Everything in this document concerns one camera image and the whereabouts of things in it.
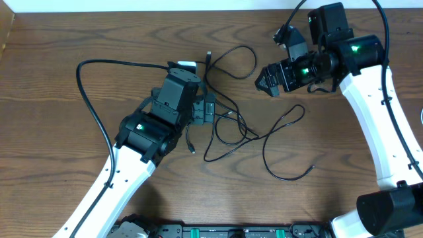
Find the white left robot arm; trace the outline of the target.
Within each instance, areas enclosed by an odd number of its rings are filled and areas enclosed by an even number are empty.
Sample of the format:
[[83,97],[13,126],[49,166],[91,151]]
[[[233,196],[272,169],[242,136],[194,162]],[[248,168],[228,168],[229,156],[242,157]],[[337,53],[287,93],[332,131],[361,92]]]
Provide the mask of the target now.
[[56,237],[106,237],[136,190],[177,145],[184,128],[204,111],[196,64],[180,61],[161,88],[151,92],[151,110],[126,116],[113,156]]

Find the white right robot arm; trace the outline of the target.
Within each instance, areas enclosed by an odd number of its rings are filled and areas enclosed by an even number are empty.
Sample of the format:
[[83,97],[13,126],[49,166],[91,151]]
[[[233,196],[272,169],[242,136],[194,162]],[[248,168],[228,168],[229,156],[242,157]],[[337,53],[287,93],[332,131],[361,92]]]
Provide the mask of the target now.
[[389,68],[389,40],[354,36],[342,3],[307,15],[317,51],[298,29],[284,24],[273,39],[288,58],[267,65],[257,89],[276,97],[332,81],[350,103],[373,157],[379,190],[358,197],[351,212],[331,220],[320,237],[402,237],[422,223],[422,148],[404,115]]

